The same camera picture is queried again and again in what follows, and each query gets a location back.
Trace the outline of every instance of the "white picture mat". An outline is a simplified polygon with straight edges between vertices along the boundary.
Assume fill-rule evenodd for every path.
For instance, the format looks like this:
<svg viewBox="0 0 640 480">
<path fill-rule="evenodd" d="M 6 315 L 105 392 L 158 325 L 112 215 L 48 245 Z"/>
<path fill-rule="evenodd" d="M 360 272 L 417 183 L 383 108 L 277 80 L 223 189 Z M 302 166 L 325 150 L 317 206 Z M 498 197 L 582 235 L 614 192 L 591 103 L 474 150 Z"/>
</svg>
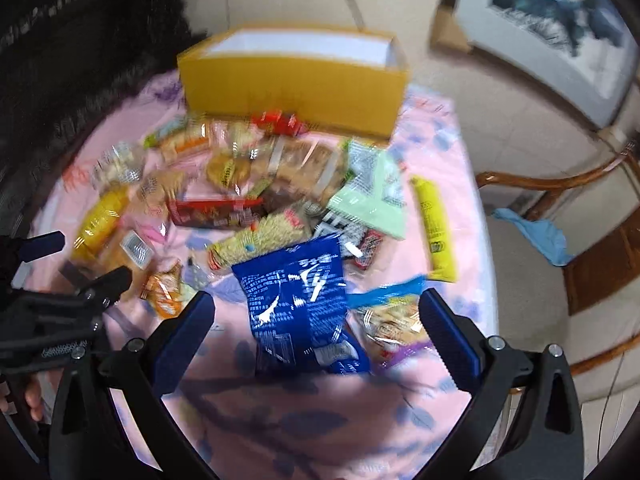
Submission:
<svg viewBox="0 0 640 480">
<path fill-rule="evenodd" d="M 599 128 L 608 126 L 636 71 L 638 45 L 631 34 L 624 37 L 625 62 L 618 83 L 610 96 L 603 98 L 558 52 L 509 22 L 491 5 L 492 0 L 457 0 L 455 15 L 468 40 L 550 86 Z"/>
<path fill-rule="evenodd" d="M 384 68 L 394 63 L 392 41 L 330 30 L 241 30 L 207 49 L 206 56 L 277 54 L 356 62 Z"/>
</svg>

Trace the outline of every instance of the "floral tablecloth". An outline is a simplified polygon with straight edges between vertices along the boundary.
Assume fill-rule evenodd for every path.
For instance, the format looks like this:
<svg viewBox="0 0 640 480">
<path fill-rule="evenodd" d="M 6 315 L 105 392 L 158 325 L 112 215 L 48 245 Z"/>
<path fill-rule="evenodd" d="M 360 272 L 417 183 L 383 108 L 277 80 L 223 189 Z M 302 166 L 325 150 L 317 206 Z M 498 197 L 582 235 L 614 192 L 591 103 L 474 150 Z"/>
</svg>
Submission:
<svg viewBox="0 0 640 480">
<path fill-rule="evenodd" d="M 100 154 L 119 140 L 138 140 L 184 110 L 177 73 L 153 79 L 91 135 L 33 225 L 34 234 L 61 230 L 73 240 L 98 195 L 88 175 Z M 482 208 L 452 101 L 410 86 L 389 150 L 406 167 L 406 238 L 383 246 L 364 276 L 347 274 L 348 291 L 364 292 L 408 280 L 429 269 L 422 219 L 408 185 L 417 174 L 437 183 L 449 218 L 457 283 L 431 282 L 457 314 L 485 335 L 497 332 L 494 272 Z M 150 157 L 148 168 L 158 160 Z M 174 228 L 161 256 L 220 232 Z M 27 288 L 47 290 L 70 252 L 35 262 Z M 278 384 L 254 380 L 255 341 L 246 300 L 228 276 L 207 288 L 216 322 L 165 405 L 194 448 L 225 480 L 405 479 L 427 462 L 455 425 L 469 396 L 456 389 L 436 352 L 425 351 L 386 377 L 302 376 Z M 143 300 L 121 302 L 104 314 L 111 343 L 147 337 L 160 320 Z M 49 396 L 59 375 L 47 375 Z M 122 424 L 140 460 L 155 465 L 122 394 L 113 391 Z"/>
</svg>

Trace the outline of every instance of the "human hand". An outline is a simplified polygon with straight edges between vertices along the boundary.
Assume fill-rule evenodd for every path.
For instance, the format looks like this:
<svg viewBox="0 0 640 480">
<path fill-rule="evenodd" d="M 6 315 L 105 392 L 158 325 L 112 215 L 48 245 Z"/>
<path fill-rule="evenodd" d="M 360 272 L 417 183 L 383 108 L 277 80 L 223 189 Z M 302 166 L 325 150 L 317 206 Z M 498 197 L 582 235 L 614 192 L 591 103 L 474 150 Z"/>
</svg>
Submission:
<svg viewBox="0 0 640 480">
<path fill-rule="evenodd" d="M 40 422 L 42 420 L 44 407 L 42 405 L 42 390 L 35 375 L 30 377 L 29 384 L 24 390 L 24 400 L 31 410 L 31 418 L 36 422 Z M 6 397 L 2 395 L 2 392 L 0 392 L 0 412 L 5 413 L 8 409 L 9 402 L 6 400 Z"/>
</svg>

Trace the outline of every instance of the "cardboard box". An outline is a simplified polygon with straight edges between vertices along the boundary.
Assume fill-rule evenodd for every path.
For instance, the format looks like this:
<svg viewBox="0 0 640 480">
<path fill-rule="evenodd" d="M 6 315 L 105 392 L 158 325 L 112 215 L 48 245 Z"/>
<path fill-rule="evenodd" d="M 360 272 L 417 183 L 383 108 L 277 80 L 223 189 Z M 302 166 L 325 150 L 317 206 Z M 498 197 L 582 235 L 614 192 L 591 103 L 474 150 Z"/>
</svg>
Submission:
<svg viewBox="0 0 640 480">
<path fill-rule="evenodd" d="M 397 41 L 353 29 L 244 27 L 178 56 L 190 108 L 294 112 L 314 128 L 388 139 L 408 71 Z"/>
</svg>

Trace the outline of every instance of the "black curtain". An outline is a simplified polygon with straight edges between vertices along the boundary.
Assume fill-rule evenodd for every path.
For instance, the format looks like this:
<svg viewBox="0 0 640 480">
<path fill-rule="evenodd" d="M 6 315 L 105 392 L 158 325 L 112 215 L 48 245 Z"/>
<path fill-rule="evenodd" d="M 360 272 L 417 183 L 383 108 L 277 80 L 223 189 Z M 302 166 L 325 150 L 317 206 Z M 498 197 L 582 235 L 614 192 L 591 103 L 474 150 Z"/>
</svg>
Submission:
<svg viewBox="0 0 640 480">
<path fill-rule="evenodd" d="M 197 39 L 182 0 L 0 0 L 0 234 L 25 235 L 91 131 Z"/>
</svg>

